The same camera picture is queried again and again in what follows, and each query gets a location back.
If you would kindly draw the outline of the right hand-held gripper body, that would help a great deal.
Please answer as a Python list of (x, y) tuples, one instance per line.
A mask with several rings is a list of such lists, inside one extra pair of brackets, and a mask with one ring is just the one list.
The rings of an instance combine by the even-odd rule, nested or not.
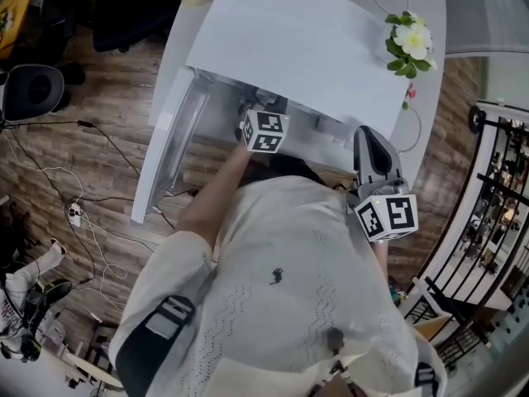
[(355, 214), (369, 242), (386, 242), (418, 229), (417, 200), (405, 179), (362, 184)]

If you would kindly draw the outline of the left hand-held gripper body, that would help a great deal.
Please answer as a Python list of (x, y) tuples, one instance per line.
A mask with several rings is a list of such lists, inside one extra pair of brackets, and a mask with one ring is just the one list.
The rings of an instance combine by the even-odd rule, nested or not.
[(277, 153), (290, 123), (288, 99), (268, 91), (244, 90), (238, 107), (236, 139), (251, 152)]

